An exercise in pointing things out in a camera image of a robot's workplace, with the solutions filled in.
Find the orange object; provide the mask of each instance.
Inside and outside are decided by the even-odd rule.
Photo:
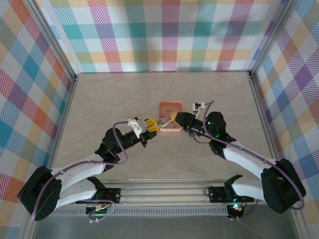
[[[159,119],[163,119],[173,113],[178,113],[182,111],[183,107],[180,101],[162,101],[159,103]],[[181,131],[181,127],[175,124],[175,121],[172,121],[166,127],[161,127],[160,130],[177,132]]]

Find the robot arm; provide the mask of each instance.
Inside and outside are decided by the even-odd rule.
[[[160,129],[160,126],[156,125],[155,119],[130,119],[128,125],[133,130],[124,135],[115,128],[115,133],[124,149],[138,143],[146,147],[147,141],[154,138]],[[56,208],[65,204],[87,199],[107,199],[106,195],[110,195],[110,192],[106,191],[104,185],[92,175],[103,173],[117,164],[122,164],[118,163],[120,152],[122,152],[121,147],[113,134],[113,128],[111,128],[106,131],[105,137],[95,153],[84,160],[51,170],[45,166],[37,168],[19,192],[18,198],[27,211],[32,214],[41,189],[51,180],[41,195],[34,218],[36,221],[46,218]],[[116,202],[118,197],[110,199]]]
[[[203,121],[196,119],[195,115],[175,113],[172,118],[184,131],[211,139],[203,128]],[[299,201],[300,197],[292,184],[275,168],[276,166],[292,179],[303,197],[306,195],[305,188],[291,162],[286,159],[276,161],[258,153],[250,154],[243,150],[245,147],[226,132],[226,122],[220,112],[211,112],[207,116],[206,128],[213,137],[231,143],[225,144],[211,139],[209,146],[214,154],[239,164],[258,178],[250,179],[242,175],[236,175],[227,180],[224,189],[230,199],[236,199],[238,196],[249,196],[265,201],[277,213],[283,213],[289,209]],[[264,161],[256,159],[254,155],[260,156]],[[275,167],[266,164],[265,160],[275,165]]]

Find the cable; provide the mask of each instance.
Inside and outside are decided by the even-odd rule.
[[[125,124],[125,123],[128,123],[127,121],[122,121],[122,122],[117,122],[113,125],[113,134],[114,134],[114,137],[117,141],[117,143],[119,144],[119,147],[121,148],[123,154],[124,154],[124,157],[125,157],[125,160],[124,162],[121,162],[121,163],[109,163],[109,162],[100,162],[100,161],[95,161],[95,160],[91,160],[91,161],[81,161],[81,162],[77,162],[75,164],[72,164],[66,168],[64,168],[63,170],[57,172],[56,174],[54,174],[45,184],[44,186],[42,187],[42,189],[40,190],[40,193],[35,201],[35,204],[34,204],[34,208],[33,208],[33,212],[31,214],[31,221],[33,222],[34,221],[34,218],[35,218],[35,214],[36,214],[36,211],[38,209],[38,206],[39,206],[39,203],[40,203],[40,199],[43,195],[43,192],[44,190],[46,189],[46,187],[49,185],[50,182],[52,182],[53,179],[55,179],[57,176],[59,175],[63,175],[66,171],[70,170],[71,168],[74,168],[76,166],[79,166],[79,165],[82,165],[82,164],[89,164],[89,163],[101,163],[101,164],[105,164],[105,165],[122,165],[122,164],[125,164],[127,161],[128,161],[128,155],[126,154],[125,152],[125,149],[118,137],[118,135],[116,134],[116,131],[115,131],[115,126],[117,126],[118,124]]]
[[[195,119],[198,119],[198,116],[199,116],[199,112],[200,112],[200,108],[202,108],[202,109],[204,109],[207,105],[208,105],[209,103],[201,103],[201,106],[199,106],[197,109],[198,109],[198,111],[197,111],[197,114],[196,114],[196,116],[195,116]]]
[[[208,185],[208,186],[204,189],[204,194],[205,194],[206,196],[208,196],[208,197],[209,197],[209,194],[206,193],[206,189],[209,188],[209,187],[212,187],[212,186],[211,186],[211,185]]]
[[[298,194],[298,196],[299,196],[299,198],[300,198],[300,202],[301,202],[300,207],[298,207],[298,208],[290,207],[290,209],[292,209],[292,210],[302,210],[302,209],[304,208],[304,206],[305,206],[305,201],[304,201],[303,195],[302,195],[302,193],[300,192],[300,190],[299,190],[299,188],[297,187],[297,185],[293,182],[293,180],[292,180],[282,169],[280,169],[277,165],[273,164],[272,162],[269,162],[268,160],[266,160],[266,159],[262,158],[261,156],[255,154],[254,152],[251,152],[250,150],[245,149],[245,148],[242,148],[242,147],[240,147],[240,146],[238,146],[238,145],[235,145],[235,144],[228,143],[228,142],[225,142],[225,141],[223,141],[223,140],[217,139],[217,138],[213,137],[213,136],[208,132],[208,130],[207,130],[207,128],[206,128],[206,115],[207,115],[207,112],[208,112],[209,108],[210,108],[211,105],[213,104],[213,102],[214,102],[214,101],[211,101],[210,103],[207,103],[208,106],[207,106],[207,108],[206,108],[206,110],[205,110],[204,117],[203,117],[203,127],[204,127],[204,131],[208,134],[208,136],[209,136],[211,139],[213,139],[213,140],[215,140],[215,141],[217,141],[217,142],[221,142],[221,143],[226,144],[226,145],[231,145],[231,146],[234,147],[234,148],[237,148],[237,149],[239,149],[239,150],[242,150],[242,151],[244,151],[244,152],[246,152],[246,153],[248,153],[248,154],[250,154],[250,155],[256,157],[257,159],[261,160],[262,162],[265,162],[265,163],[267,163],[268,165],[274,167],[276,170],[278,170],[278,171],[288,180],[288,182],[292,185],[292,187],[293,187],[294,190],[297,192],[297,194]]]
[[[196,135],[196,134],[193,135],[193,138],[194,138],[194,140],[195,140],[197,143],[209,143],[209,142],[200,142],[200,141],[198,141],[198,140],[195,138],[195,135]]]
[[[107,218],[107,217],[108,217],[110,214],[112,214],[112,212],[114,212],[114,210],[115,210],[115,203],[114,203],[113,201],[111,201],[111,200],[81,200],[81,201],[83,201],[83,202],[99,202],[99,203],[105,202],[105,203],[111,203],[111,204],[113,204],[113,208],[111,209],[111,211],[110,211],[109,213],[107,213],[105,216],[103,216],[102,218],[100,218],[100,219],[93,220],[93,219],[91,218],[91,214],[92,214],[93,212],[89,212],[88,219],[90,220],[90,223],[91,223],[91,222],[97,222],[97,223],[98,223],[99,221],[101,221],[101,220]]]

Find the beige floor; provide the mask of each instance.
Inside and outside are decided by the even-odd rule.
[[[246,73],[124,73],[82,74],[54,166],[85,158],[96,150],[113,123],[133,117],[158,118],[160,101],[215,100],[227,130],[245,146],[270,156]],[[122,132],[128,126],[119,127]],[[146,148],[128,150],[126,165],[101,174],[102,179],[228,179],[252,176],[243,167],[215,156],[184,131],[160,132]]]

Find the plaid wall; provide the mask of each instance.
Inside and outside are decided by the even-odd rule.
[[[278,20],[278,18],[280,17],[281,13],[284,10],[286,2],[287,2],[287,0],[281,0],[280,1],[279,6],[277,7],[275,14],[273,15],[273,17],[272,17],[272,19],[271,19],[271,21],[270,21],[270,23],[269,23],[269,25],[267,27],[267,30],[265,31],[265,33],[263,35],[263,38],[261,39],[261,41],[260,41],[260,43],[258,45],[258,48],[257,48],[257,50],[256,50],[256,52],[254,54],[253,60],[251,61],[250,65],[248,67],[248,70],[252,70],[254,64],[256,63],[256,60],[258,59],[261,50],[265,46],[265,43],[266,43],[269,35],[271,34],[273,28],[275,27],[276,21]]]
[[[260,32],[263,23],[273,23],[283,6],[272,16],[268,11],[280,0],[50,2],[82,72],[244,70],[257,49],[252,47],[258,35],[265,41],[273,26]],[[41,0],[38,3],[69,56]]]
[[[319,238],[319,0],[298,1],[257,75],[277,149],[306,187]]]
[[[48,163],[71,80],[23,0],[0,1],[0,239],[18,237],[17,194]]]

